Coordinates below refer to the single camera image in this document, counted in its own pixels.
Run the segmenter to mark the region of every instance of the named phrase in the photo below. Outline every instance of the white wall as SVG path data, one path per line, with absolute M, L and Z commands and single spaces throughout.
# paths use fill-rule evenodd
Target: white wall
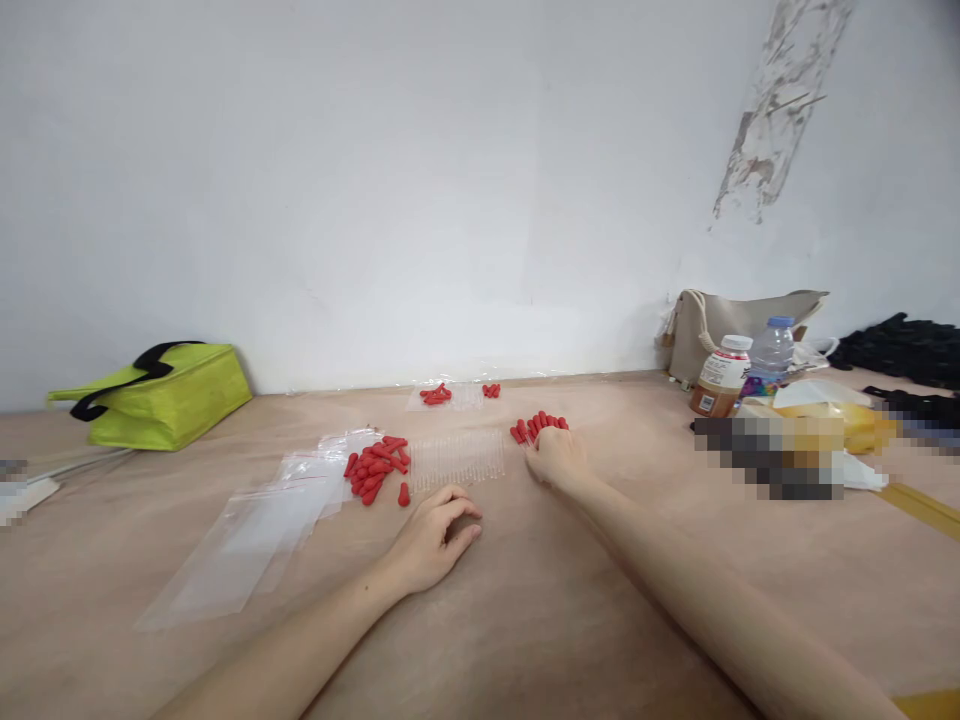
M 955 318 L 948 7 L 861 3 L 708 233 L 765 0 L 0 0 L 0 409 L 171 339 L 260 392 L 650 367 L 686 286 Z

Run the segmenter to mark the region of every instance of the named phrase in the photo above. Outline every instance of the yellow tape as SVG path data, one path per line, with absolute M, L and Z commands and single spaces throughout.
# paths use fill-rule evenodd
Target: yellow tape
M 960 542 L 960 512 L 903 483 L 890 483 L 879 493 L 894 507 Z
M 910 695 L 893 702 L 911 720 L 960 720 L 960 690 Z

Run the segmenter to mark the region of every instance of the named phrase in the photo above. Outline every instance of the forearm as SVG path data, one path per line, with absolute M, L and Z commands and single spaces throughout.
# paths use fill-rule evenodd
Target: forearm
M 767 717 L 903 718 L 873 683 L 669 523 L 596 480 L 568 495 Z
M 403 594 L 397 579 L 378 562 L 258 636 L 156 718 L 299 718 L 350 650 Z

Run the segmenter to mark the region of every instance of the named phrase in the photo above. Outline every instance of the beige canvas bag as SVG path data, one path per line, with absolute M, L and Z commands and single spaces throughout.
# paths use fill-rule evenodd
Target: beige canvas bag
M 684 290 L 660 337 L 663 348 L 672 348 L 669 373 L 677 380 L 695 383 L 703 363 L 717 349 L 724 335 L 755 338 L 767 319 L 786 315 L 794 319 L 794 331 L 823 307 L 830 293 L 796 290 L 789 295 L 763 300 L 727 300 L 699 290 Z

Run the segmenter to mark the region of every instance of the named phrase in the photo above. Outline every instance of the black object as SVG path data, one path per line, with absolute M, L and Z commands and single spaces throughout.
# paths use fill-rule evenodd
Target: black object
M 70 409 L 70 414 L 77 420 L 83 420 L 83 422 L 96 420 L 107 410 L 109 410 L 109 408 L 104 407 L 103 405 L 92 405 L 93 401 L 98 397 L 106 395 L 108 392 L 119 390 L 122 387 L 130 387 L 131 385 L 136 385 L 137 383 L 146 382 L 147 380 L 156 380 L 157 378 L 162 378 L 164 375 L 169 375 L 171 372 L 173 372 L 173 365 L 167 365 L 167 363 L 160 362 L 160 358 L 163 357 L 163 354 L 167 350 L 176 345 L 203 344 L 204 343 L 202 340 L 178 340 L 177 342 L 160 343 L 159 345 L 154 345 L 152 348 L 143 353 L 143 355 L 133 361 L 133 366 L 137 370 L 146 371 L 145 375 L 141 375 L 130 382 L 121 383 L 120 385 L 112 385 L 108 388 L 100 388 L 89 395 L 84 395 L 77 401 L 77 404 Z
M 863 389 L 868 395 L 883 398 L 886 410 L 904 413 L 907 417 L 921 420 L 931 429 L 960 429 L 960 398 L 942 395 L 912 395 L 903 390 L 881 390 L 873 385 Z
M 830 356 L 838 370 L 854 366 L 906 377 L 919 385 L 960 390 L 960 330 L 897 313 L 840 341 Z

